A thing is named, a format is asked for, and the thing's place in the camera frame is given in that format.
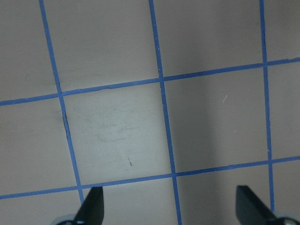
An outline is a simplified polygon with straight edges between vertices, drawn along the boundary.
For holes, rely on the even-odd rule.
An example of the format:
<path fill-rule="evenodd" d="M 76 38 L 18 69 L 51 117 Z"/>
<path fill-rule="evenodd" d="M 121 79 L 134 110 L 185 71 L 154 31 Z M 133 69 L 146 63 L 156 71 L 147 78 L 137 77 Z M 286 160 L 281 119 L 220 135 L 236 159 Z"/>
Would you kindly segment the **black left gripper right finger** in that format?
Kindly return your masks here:
<path fill-rule="evenodd" d="M 275 225 L 277 217 L 248 187 L 236 187 L 235 214 L 241 225 Z"/>

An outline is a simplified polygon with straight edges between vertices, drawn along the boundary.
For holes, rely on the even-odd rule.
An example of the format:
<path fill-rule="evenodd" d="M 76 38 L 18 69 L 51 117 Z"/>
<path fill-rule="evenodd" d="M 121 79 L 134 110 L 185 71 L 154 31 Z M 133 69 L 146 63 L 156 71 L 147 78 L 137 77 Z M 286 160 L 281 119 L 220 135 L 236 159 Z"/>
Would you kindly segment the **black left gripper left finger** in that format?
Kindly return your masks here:
<path fill-rule="evenodd" d="M 104 193 L 102 187 L 92 187 L 74 217 L 75 225 L 101 225 L 104 220 Z"/>

